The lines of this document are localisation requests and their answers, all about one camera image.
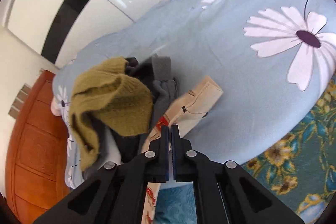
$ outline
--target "beige fabric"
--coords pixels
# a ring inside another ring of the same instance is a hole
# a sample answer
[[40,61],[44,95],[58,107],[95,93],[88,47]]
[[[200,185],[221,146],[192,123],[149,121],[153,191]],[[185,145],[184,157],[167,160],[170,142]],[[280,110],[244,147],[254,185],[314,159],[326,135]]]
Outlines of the beige fabric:
[[[149,149],[152,140],[161,136],[163,125],[177,124],[180,136],[184,137],[194,128],[223,94],[223,90],[206,76],[193,90],[176,99],[147,137],[142,152]],[[142,224],[151,224],[155,215],[155,205],[161,183],[148,183],[142,214]]]

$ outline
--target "mustard knit garment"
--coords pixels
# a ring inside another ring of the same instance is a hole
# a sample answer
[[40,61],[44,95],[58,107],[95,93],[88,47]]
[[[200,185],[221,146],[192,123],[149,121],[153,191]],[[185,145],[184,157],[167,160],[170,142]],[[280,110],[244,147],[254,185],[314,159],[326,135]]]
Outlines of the mustard knit garment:
[[152,94],[138,79],[125,75],[127,63],[123,57],[111,58],[82,73],[75,81],[69,120],[80,147],[82,171],[99,154],[99,139],[90,115],[121,136],[148,131]]

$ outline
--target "triangular cutout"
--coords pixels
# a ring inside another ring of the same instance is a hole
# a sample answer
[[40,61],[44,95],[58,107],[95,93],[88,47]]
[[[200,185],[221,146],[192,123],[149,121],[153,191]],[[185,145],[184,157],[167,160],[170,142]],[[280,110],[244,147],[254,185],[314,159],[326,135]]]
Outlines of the triangular cutout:
[[239,182],[254,213],[258,213],[272,206],[271,200],[264,196],[246,178],[240,178]]
[[85,215],[96,196],[100,182],[100,180],[94,181],[89,187],[68,203],[68,208],[82,216]]

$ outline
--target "orange headboard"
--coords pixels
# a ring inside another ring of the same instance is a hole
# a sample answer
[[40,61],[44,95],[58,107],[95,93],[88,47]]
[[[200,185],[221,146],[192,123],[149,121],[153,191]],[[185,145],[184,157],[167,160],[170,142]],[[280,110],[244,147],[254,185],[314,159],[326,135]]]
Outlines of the orange headboard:
[[43,71],[28,95],[10,138],[6,159],[7,203],[22,224],[65,197],[68,130],[51,113],[54,74]]

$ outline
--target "purple flower center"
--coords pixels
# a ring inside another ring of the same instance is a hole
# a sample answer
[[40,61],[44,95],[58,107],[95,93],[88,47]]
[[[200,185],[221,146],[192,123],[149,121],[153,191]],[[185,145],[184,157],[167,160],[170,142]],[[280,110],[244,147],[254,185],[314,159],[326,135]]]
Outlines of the purple flower center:
[[308,44],[309,46],[312,46],[314,48],[319,48],[321,47],[321,43],[319,41],[319,39],[313,35],[310,32],[307,31],[297,31],[296,32],[296,36],[298,38],[300,38],[303,42],[305,42],[306,44]]

